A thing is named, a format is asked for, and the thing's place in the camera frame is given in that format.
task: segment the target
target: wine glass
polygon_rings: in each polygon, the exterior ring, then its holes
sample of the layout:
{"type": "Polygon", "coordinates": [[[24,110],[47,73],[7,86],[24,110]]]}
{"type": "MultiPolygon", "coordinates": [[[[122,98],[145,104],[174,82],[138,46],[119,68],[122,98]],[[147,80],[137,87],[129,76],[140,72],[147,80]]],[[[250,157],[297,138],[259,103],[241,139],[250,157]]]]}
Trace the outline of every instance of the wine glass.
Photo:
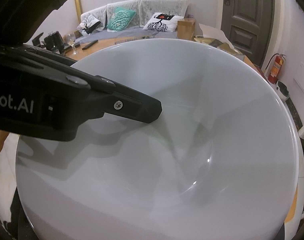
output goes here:
{"type": "Polygon", "coordinates": [[[74,46],[75,40],[76,40],[76,37],[75,37],[74,33],[69,33],[69,34],[65,35],[65,41],[67,44],[69,44],[72,47],[73,55],[77,54],[75,46],[74,46]]]}

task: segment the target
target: door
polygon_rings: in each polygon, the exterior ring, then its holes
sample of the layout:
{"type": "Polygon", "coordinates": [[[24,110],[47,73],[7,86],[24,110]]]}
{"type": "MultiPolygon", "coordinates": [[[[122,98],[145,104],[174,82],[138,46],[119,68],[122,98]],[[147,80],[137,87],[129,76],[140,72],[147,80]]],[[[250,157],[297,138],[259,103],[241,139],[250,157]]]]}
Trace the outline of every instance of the door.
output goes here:
{"type": "Polygon", "coordinates": [[[261,67],[273,16],[274,0],[223,0],[221,30],[236,49],[261,67]]]}

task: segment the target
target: large white ceramic bowl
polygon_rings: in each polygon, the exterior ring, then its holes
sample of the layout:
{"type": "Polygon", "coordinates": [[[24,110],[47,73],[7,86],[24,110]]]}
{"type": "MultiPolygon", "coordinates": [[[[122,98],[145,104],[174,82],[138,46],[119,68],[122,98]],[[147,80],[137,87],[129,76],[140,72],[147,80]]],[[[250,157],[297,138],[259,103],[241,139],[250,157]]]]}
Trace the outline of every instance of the large white ceramic bowl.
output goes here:
{"type": "Polygon", "coordinates": [[[291,206],[298,147],[273,89],[190,41],[151,39],[73,67],[159,99],[151,124],[105,114],[71,142],[21,137],[19,195],[41,240],[272,239],[291,206]]]}

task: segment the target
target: brown box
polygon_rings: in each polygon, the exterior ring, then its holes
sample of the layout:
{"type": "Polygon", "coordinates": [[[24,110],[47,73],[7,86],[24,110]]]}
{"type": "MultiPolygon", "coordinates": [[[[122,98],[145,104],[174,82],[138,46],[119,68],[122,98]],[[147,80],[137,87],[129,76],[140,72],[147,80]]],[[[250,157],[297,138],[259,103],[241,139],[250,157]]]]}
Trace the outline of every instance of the brown box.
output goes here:
{"type": "Polygon", "coordinates": [[[182,40],[192,41],[195,30],[195,19],[184,18],[178,21],[178,38],[182,40]]]}

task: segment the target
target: black and white pillow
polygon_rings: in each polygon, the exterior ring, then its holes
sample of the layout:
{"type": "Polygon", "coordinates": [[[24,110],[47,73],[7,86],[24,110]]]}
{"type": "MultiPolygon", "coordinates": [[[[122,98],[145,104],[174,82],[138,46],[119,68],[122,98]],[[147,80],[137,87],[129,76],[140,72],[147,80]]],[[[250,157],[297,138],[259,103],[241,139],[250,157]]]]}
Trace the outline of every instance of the black and white pillow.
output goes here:
{"type": "Polygon", "coordinates": [[[143,30],[158,32],[174,32],[178,26],[178,20],[183,19],[182,16],[170,15],[166,13],[155,13],[143,30]]]}
{"type": "Polygon", "coordinates": [[[83,21],[76,28],[83,36],[91,34],[94,30],[99,28],[101,22],[93,16],[93,14],[88,14],[83,21]]]}

